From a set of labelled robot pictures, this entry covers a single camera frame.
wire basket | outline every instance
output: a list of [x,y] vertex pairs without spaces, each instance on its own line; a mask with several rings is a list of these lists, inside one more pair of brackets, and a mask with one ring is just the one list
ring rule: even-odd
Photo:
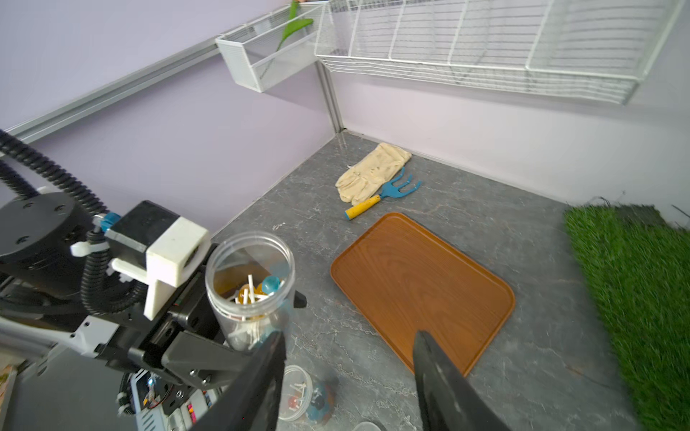
[[684,0],[331,0],[333,72],[625,104]]
[[[290,6],[284,6],[218,36],[216,44],[235,82],[264,92],[314,63],[314,42],[325,4],[303,3],[293,19]],[[301,19],[313,19],[313,23],[283,41],[285,27]]]

beige glove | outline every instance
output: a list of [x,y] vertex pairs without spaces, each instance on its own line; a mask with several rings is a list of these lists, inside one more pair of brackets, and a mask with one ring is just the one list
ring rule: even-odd
[[353,205],[364,202],[384,183],[393,178],[412,157],[402,148],[381,142],[374,151],[348,169],[335,183],[343,202]]

marble surface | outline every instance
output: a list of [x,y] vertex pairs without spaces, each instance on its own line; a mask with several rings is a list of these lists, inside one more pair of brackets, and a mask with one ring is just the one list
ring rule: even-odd
[[[422,429],[413,375],[330,276],[340,252],[398,211],[513,288],[515,310],[469,376],[510,429],[639,430],[564,232],[567,206],[413,156],[408,172],[424,182],[417,192],[347,221],[335,181],[375,145],[335,137],[216,237],[267,230],[292,249],[308,307],[295,312],[288,363],[335,388],[335,411],[322,429],[349,431],[364,420],[386,431]],[[278,426],[300,429],[308,427]]]

green turf mat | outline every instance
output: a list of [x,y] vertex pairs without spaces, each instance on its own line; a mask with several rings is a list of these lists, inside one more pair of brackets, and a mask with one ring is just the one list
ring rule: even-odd
[[690,430],[690,233],[622,208],[573,208],[566,229],[639,421]]

